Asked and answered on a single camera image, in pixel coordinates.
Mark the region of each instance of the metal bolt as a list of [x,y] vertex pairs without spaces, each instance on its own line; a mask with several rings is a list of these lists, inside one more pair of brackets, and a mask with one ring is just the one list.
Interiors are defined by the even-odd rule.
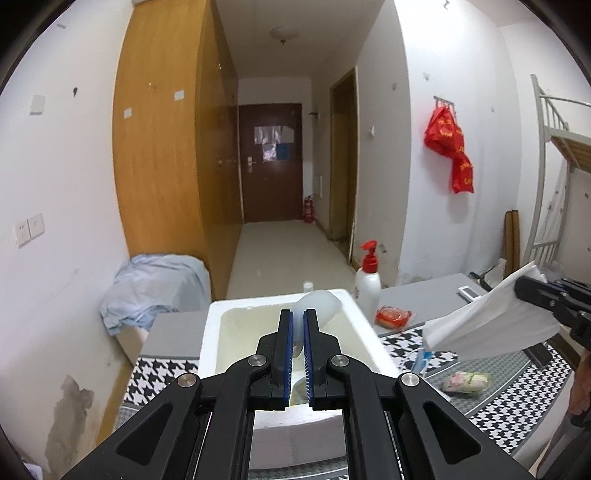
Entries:
[[416,387],[420,381],[418,375],[415,374],[404,374],[401,380],[407,387]]
[[335,367],[346,367],[349,365],[349,357],[344,355],[335,355],[330,359],[330,363],[332,363]]
[[177,380],[178,384],[183,388],[194,386],[196,381],[197,377],[193,374],[182,374]]
[[267,363],[267,357],[265,355],[251,355],[248,357],[248,365],[251,367],[262,367]]

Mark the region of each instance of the red bag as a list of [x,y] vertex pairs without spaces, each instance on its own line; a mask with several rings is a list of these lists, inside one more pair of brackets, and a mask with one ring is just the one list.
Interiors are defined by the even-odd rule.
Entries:
[[451,158],[463,144],[464,135],[456,125],[449,106],[438,106],[425,132],[425,145],[440,155]]
[[472,162],[465,153],[459,152],[452,162],[453,193],[474,193]]
[[474,193],[473,168],[464,152],[464,133],[449,105],[438,106],[433,112],[425,131],[425,145],[452,159],[453,193]]

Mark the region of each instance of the styrofoam box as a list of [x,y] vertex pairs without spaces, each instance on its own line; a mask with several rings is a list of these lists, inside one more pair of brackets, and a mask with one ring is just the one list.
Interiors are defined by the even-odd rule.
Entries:
[[[330,290],[343,303],[342,312],[321,331],[338,338],[346,355],[389,377],[400,373],[372,326],[346,290]],[[199,359],[199,377],[223,373],[234,362],[256,352],[259,338],[276,332],[280,311],[303,293],[214,302],[207,315]],[[292,386],[305,376],[304,354],[293,359]],[[285,411],[257,411],[251,449],[251,469],[282,468],[345,455],[342,414],[313,411],[295,400]]]

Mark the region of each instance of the hallway floor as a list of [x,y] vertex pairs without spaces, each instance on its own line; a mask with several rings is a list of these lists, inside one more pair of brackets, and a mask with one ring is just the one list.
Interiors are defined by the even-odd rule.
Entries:
[[305,281],[313,282],[315,290],[352,292],[355,272],[314,224],[294,220],[243,226],[228,299],[297,293]]

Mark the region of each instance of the brown door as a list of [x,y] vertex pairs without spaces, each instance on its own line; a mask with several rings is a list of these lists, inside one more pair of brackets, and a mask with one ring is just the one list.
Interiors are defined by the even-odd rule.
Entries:
[[355,73],[331,89],[331,159],[329,236],[349,258],[355,221],[358,120]]
[[239,117],[244,222],[301,218],[301,105],[241,105]]

